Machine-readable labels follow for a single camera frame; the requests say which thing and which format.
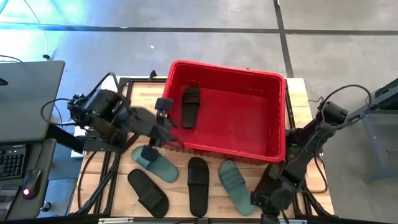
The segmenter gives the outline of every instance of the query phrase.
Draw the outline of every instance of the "keyboard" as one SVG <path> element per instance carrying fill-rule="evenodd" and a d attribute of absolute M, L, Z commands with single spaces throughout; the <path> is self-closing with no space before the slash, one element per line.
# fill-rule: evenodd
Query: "keyboard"
<path fill-rule="evenodd" d="M 23 177 L 26 145 L 0 146 L 0 180 Z"/>

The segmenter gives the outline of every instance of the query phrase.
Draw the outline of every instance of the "concrete floor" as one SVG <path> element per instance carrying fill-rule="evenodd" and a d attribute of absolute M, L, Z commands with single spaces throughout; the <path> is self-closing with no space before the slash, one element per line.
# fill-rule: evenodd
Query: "concrete floor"
<path fill-rule="evenodd" d="M 156 70 L 166 75 L 176 59 L 304 78 L 311 99 L 352 83 L 373 91 L 397 77 L 398 35 L 394 32 L 287 34 L 284 47 L 289 55 L 284 55 L 280 35 L 265 33 L 266 29 L 280 28 L 273 0 L 28 2 L 44 24 L 263 29 L 259 31 L 263 33 L 47 31 L 49 54 L 54 60 L 66 62 L 59 97 L 87 93 L 108 71 L 117 75 L 148 75 Z M 280 0 L 280 9 L 285 29 L 398 29 L 398 2 L 394 0 Z M 0 14 L 0 22 L 36 23 L 24 2 L 17 0 L 9 1 Z M 43 60 L 43 33 L 23 27 L 0 30 L 0 53 L 23 61 Z M 293 72 L 287 72 L 287 56 Z M 332 100 L 352 111 L 362 106 L 364 99 L 361 90 L 348 89 Z M 315 113 L 317 105 L 311 106 Z M 64 105 L 59 108 L 63 119 L 68 119 Z M 338 132 L 326 143 L 324 160 L 335 213 L 345 218 L 396 222 L 398 179 L 368 185 L 362 181 L 366 174 L 374 172 L 369 147 L 360 124 Z"/>

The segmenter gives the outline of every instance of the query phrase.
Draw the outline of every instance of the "green slide sandal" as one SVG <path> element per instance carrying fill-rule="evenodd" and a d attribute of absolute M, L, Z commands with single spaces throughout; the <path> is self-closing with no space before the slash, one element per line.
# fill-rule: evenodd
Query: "green slide sandal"
<path fill-rule="evenodd" d="M 250 203 L 250 193 L 235 163 L 224 161 L 218 168 L 218 176 L 237 211 L 243 216 L 251 215 L 254 206 Z"/>
<path fill-rule="evenodd" d="M 160 153 L 153 162 L 142 158 L 141 152 L 143 148 L 143 146 L 136 147 L 131 153 L 132 159 L 162 180 L 168 183 L 174 183 L 178 178 L 177 168 Z"/>

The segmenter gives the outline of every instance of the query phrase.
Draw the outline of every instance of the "wooden table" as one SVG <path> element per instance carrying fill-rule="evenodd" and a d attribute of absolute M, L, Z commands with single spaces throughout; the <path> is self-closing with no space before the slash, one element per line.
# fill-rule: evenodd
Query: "wooden table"
<path fill-rule="evenodd" d="M 305 90 L 304 80 L 301 78 L 288 78 L 290 99 L 294 113 L 294 120 L 296 127 L 303 127 L 312 120 L 310 107 L 308 105 L 307 93 Z M 112 79 L 107 79 L 102 88 L 116 91 L 116 86 Z M 163 94 L 163 83 L 134 83 L 132 89 L 131 101 L 134 106 L 143 106 L 150 111 L 155 111 L 154 105 L 158 97 Z M 289 128 L 289 120 L 286 118 L 286 125 Z M 131 159 L 131 152 L 137 146 L 147 144 L 149 138 L 141 136 L 135 144 L 133 144 L 122 156 L 118 170 L 118 179 L 116 182 L 116 189 L 114 192 L 114 201 L 111 216 L 112 217 L 151 217 L 150 213 L 137 201 L 138 197 L 127 181 L 127 175 L 133 169 L 144 170 L 140 165 L 136 164 Z M 144 170 L 146 174 L 167 194 L 169 198 L 170 208 L 166 217 L 170 218 L 185 218 L 192 217 L 189 209 L 189 195 L 187 187 L 187 167 L 188 161 L 193 155 L 182 152 L 171 152 L 166 149 L 161 149 L 160 153 L 166 157 L 172 164 L 174 164 L 178 171 L 179 177 L 176 182 L 169 184 L 155 176 L 154 174 Z M 88 156 L 83 159 L 82 167 L 87 161 Z M 81 183 L 81 202 L 84 204 L 94 189 L 97 187 L 101 167 L 103 164 L 104 153 L 97 153 L 91 162 L 88 164 L 87 170 L 84 174 Z M 223 161 L 210 157 L 201 157 L 206 160 L 210 169 L 210 189 L 208 211 L 206 217 L 209 218 L 259 218 L 261 211 L 256 208 L 256 211 L 249 217 L 242 217 L 234 208 L 234 205 L 228 198 L 228 195 L 220 183 L 218 178 L 218 167 Z M 252 164 L 237 163 L 242 176 L 246 181 L 247 188 L 252 191 L 260 181 L 261 175 L 264 172 L 265 166 L 256 166 Z M 307 184 L 310 190 L 319 191 L 324 188 L 321 175 L 315 166 L 314 161 L 309 163 L 306 174 Z M 105 188 L 103 202 L 101 203 L 101 212 L 106 205 L 108 195 L 108 187 Z M 316 194 L 317 200 L 324 206 L 325 210 L 333 213 L 333 206 L 331 204 L 330 194 Z M 299 204 L 301 211 L 304 212 L 302 197 L 299 196 Z M 78 210 L 77 194 L 73 197 L 71 205 L 71 212 Z M 289 218 L 294 217 L 292 206 L 285 211 Z"/>

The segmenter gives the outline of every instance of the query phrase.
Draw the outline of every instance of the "red plastic bin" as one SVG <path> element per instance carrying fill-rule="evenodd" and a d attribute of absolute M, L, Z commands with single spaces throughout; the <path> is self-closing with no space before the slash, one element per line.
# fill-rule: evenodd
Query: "red plastic bin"
<path fill-rule="evenodd" d="M 194 129 L 181 125 L 182 95 L 200 88 Z M 172 133 L 184 149 L 174 151 L 264 164 L 285 157 L 285 80 L 276 73 L 207 63 L 175 61 L 163 97 L 174 100 L 169 111 L 179 126 Z"/>

